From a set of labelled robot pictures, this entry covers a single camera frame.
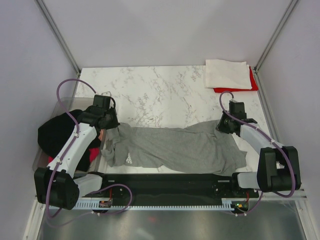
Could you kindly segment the grey t shirt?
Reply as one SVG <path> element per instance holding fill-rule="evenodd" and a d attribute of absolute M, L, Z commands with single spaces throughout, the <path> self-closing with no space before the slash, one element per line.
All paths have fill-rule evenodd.
<path fill-rule="evenodd" d="M 164 166 L 187 174 L 231 176 L 247 165 L 247 153 L 230 134 L 218 131 L 218 124 L 210 120 L 186 128 L 151 128 L 121 123 L 107 131 L 110 146 L 101 154 L 110 167 Z"/>

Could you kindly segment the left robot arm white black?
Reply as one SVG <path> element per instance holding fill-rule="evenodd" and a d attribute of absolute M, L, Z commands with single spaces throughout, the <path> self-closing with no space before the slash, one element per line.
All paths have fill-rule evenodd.
<path fill-rule="evenodd" d="M 74 175 L 89 170 L 98 156 L 104 130 L 118 126 L 115 100 L 95 95 L 85 110 L 67 111 L 39 127 L 38 145 L 51 161 L 34 172 L 38 202 L 71 210 L 78 198 L 91 192 L 106 196 L 110 185 L 99 174 L 88 173 L 77 179 Z"/>

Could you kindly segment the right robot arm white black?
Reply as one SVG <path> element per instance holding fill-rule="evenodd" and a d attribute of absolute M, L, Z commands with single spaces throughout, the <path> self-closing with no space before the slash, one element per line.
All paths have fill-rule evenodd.
<path fill-rule="evenodd" d="M 293 196 L 301 187 L 297 149 L 275 141 L 254 119 L 247 118 L 243 102 L 230 100 L 229 109 L 222 111 L 216 129 L 225 134 L 236 134 L 259 154 L 257 171 L 232 174 L 230 193 L 240 197 L 247 189 L 256 189 L 283 198 Z"/>

